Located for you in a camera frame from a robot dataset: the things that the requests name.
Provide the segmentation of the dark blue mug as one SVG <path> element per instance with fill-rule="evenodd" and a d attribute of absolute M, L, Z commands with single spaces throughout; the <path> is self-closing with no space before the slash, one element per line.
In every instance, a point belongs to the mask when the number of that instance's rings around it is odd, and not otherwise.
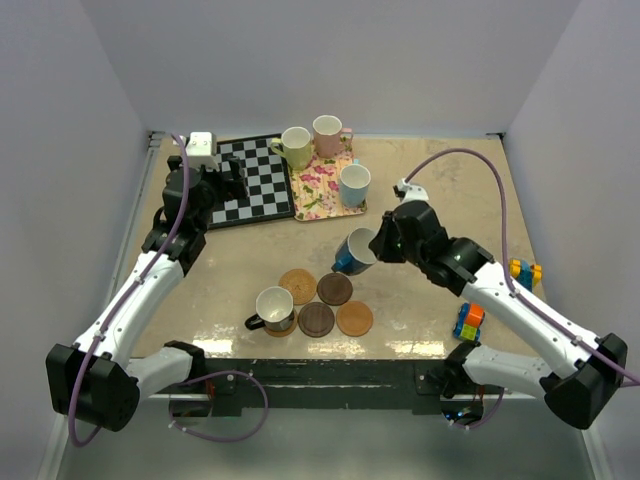
<path fill-rule="evenodd" d="M 369 248 L 376 232 L 369 228 L 352 231 L 341 243 L 334 256 L 331 270 L 347 276 L 358 275 L 376 262 L 376 256 Z"/>

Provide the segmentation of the light green mug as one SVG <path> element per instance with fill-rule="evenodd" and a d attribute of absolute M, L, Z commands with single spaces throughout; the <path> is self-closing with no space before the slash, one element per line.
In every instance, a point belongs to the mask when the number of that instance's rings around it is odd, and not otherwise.
<path fill-rule="evenodd" d="M 293 171 L 304 170 L 312 159 L 311 134 L 304 127 L 286 129 L 280 138 L 270 142 L 269 147 L 284 158 Z"/>

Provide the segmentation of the dark wooden coaster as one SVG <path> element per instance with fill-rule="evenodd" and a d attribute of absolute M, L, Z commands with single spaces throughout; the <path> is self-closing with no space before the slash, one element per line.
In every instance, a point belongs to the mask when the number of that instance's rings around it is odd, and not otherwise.
<path fill-rule="evenodd" d="M 340 306 L 350 300 L 353 286 L 349 278 L 341 273 L 324 275 L 317 285 L 320 300 L 331 306 Z"/>

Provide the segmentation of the light blue mug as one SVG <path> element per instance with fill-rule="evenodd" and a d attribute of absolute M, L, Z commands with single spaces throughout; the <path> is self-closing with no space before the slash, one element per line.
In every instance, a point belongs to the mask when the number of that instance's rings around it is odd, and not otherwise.
<path fill-rule="evenodd" d="M 339 174 L 339 195 L 347 208 L 356 208 L 367 197 L 371 183 L 370 171 L 360 163 L 345 166 Z"/>

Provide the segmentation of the orange wooden coaster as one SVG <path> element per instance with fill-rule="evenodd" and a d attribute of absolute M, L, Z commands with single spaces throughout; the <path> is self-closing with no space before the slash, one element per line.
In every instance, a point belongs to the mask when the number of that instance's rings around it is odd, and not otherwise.
<path fill-rule="evenodd" d="M 374 323 L 374 316 L 363 302 L 348 301 L 337 310 L 336 323 L 343 334 L 360 337 L 369 332 Z"/>

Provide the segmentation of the pink mug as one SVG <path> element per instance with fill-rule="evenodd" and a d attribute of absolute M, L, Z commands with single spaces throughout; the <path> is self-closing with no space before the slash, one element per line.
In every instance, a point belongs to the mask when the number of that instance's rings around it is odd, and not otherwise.
<path fill-rule="evenodd" d="M 314 146 L 321 158 L 331 158 L 347 147 L 353 141 L 353 130 L 343 125 L 334 115 L 320 115 L 312 122 Z"/>

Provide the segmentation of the dark walnut coaster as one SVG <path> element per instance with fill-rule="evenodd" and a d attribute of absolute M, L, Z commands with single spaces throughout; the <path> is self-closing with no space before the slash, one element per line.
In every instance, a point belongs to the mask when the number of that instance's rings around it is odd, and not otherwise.
<path fill-rule="evenodd" d="M 335 325 L 333 310 L 322 302 L 311 302 L 299 313 L 298 326 L 307 336 L 320 338 L 331 332 Z"/>

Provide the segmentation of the black mug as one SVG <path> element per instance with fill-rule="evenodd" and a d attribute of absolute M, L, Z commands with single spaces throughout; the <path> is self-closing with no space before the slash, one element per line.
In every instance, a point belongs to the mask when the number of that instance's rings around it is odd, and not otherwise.
<path fill-rule="evenodd" d="M 285 330 L 294 320 L 292 295 L 280 286 L 263 290 L 256 298 L 255 313 L 244 322 L 248 330 L 267 327 L 272 330 Z"/>

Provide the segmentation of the light wooden coaster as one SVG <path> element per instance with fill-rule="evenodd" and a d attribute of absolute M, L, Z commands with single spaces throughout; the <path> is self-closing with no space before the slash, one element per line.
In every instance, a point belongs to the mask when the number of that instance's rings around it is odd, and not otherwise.
<path fill-rule="evenodd" d="M 263 330 L 272 337 L 281 338 L 281 337 L 286 337 L 290 335 L 296 330 L 296 328 L 297 328 L 297 319 L 294 319 L 289 325 L 289 327 L 286 328 L 285 330 L 272 330 L 267 327 L 264 327 Z"/>

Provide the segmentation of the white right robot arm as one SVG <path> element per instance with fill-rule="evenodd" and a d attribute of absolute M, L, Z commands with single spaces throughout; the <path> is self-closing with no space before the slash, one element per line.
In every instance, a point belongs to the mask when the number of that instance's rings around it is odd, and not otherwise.
<path fill-rule="evenodd" d="M 506 388 L 543 400 L 560 420 L 586 430 L 621 387 L 628 351 L 621 338 L 597 336 L 510 283 L 479 244 L 448 236 L 427 202 L 413 200 L 385 212 L 369 247 L 378 260 L 408 262 L 431 283 L 482 307 L 536 353 L 516 355 L 465 341 L 444 361 L 444 397 L 474 386 Z"/>

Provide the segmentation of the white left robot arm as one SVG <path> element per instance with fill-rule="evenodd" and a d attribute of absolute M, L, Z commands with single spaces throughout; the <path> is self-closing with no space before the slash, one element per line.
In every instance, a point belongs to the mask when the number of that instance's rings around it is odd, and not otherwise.
<path fill-rule="evenodd" d="M 196 392 L 206 383 L 204 352 L 189 343 L 169 341 L 137 361 L 131 354 L 160 304 L 202 252 L 214 209 L 246 198 L 247 182 L 232 155 L 224 156 L 218 170 L 195 161 L 184 166 L 178 156 L 167 164 L 163 204 L 133 271 L 90 328 L 70 346 L 54 345 L 46 357 L 53 409 L 70 422 L 117 432 L 142 400 L 174 384 Z"/>

